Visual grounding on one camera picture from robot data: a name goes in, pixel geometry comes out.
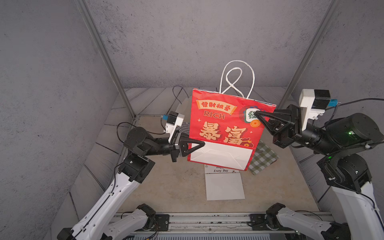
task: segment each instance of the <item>checkered cloth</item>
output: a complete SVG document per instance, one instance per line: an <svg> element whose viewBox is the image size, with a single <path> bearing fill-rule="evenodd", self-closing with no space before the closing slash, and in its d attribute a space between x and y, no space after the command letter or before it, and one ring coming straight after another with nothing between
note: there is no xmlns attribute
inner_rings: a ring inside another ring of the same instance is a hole
<svg viewBox="0 0 384 240"><path fill-rule="evenodd" d="M176 127L176 130L189 135L189 126L189 122L183 122L181 127ZM256 175L261 172L261 170L271 165L278 158L279 156L277 156L277 154L272 149L270 149L267 145L265 145L263 141L260 140L256 147L256 151L251 160L251 163L249 164L248 170L253 175Z"/></svg>

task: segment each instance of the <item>green checkered napkin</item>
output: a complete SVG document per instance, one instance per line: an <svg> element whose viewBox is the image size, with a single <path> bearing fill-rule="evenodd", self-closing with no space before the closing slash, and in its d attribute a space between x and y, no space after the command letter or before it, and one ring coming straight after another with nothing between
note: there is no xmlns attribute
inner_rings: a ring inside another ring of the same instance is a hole
<svg viewBox="0 0 384 240"><path fill-rule="evenodd" d="M256 175L278 158L279 156L260 140L248 169Z"/></svg>

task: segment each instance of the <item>white rope handle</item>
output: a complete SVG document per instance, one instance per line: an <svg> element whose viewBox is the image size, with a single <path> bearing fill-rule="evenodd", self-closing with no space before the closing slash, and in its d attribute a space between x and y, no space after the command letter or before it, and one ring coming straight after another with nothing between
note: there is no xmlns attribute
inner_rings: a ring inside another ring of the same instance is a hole
<svg viewBox="0 0 384 240"><path fill-rule="evenodd" d="M221 86L222 86L222 83L223 83L223 76L224 76L224 72L225 72L225 69L227 68L228 64L230 64L231 62L241 62L241 63L245 63L252 71L252 77L253 77L253 80L252 80L252 87L251 87L251 90L249 91L248 95L247 95L247 99L249 98L249 95L251 95L251 92L252 92L252 89L253 89L253 86L255 85L255 72L253 71L252 67L249 66L248 63L242 61L242 60L233 60L233 61L230 61L229 63L227 63L227 65L224 67L224 70L223 70L223 73L221 74L221 80L220 80L220 90L219 90L219 93L225 93L228 89L230 88L233 88L234 90L238 91L241 96L244 98L244 94L235 87L235 83L237 83L237 81L240 79L241 75L243 74L243 70L239 67L235 67L235 68L232 68L231 70L229 70L227 72L227 75L225 76L225 81L229 84L229 87L227 87L223 92L221 92ZM240 70L240 75L239 77L233 82L231 83L229 80L228 80L228 74L232 71L232 70L236 70L236 69L239 69Z"/></svg>

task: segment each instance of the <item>gray textured wall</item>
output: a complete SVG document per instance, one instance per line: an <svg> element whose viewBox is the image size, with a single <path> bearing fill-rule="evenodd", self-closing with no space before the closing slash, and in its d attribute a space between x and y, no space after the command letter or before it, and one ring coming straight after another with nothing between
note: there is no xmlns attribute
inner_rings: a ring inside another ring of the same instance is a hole
<svg viewBox="0 0 384 240"><path fill-rule="evenodd" d="M124 87L218 87L231 60L256 86L288 85L330 0L87 3Z"/></svg>
<svg viewBox="0 0 384 240"><path fill-rule="evenodd" d="M0 84L0 235L42 239L117 91L73 1L1 1Z"/></svg>
<svg viewBox="0 0 384 240"><path fill-rule="evenodd" d="M329 89L331 97L342 103L362 98L384 98L383 12L383 1L344 2L306 67L293 96L298 99L301 89L314 88ZM363 101L339 107L335 118L364 113L384 132L383 109L384 102ZM330 110L320 117L317 125L322 125L331 114ZM384 209L384 146L377 146L359 155L368 163L376 201Z"/></svg>

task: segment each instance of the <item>beige tabletop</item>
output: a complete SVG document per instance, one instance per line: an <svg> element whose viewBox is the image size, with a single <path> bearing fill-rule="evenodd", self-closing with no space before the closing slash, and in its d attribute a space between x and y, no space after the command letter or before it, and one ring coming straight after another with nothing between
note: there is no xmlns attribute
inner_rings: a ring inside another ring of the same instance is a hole
<svg viewBox="0 0 384 240"><path fill-rule="evenodd" d="M159 117L140 117L138 125L162 132ZM279 159L257 175L241 171L245 199L207 201L203 164L186 157L172 162L170 156L149 156L155 166L119 212L133 211L143 203L156 212L265 212L277 202L292 210L319 211L290 149L272 144L266 130L261 139Z"/></svg>

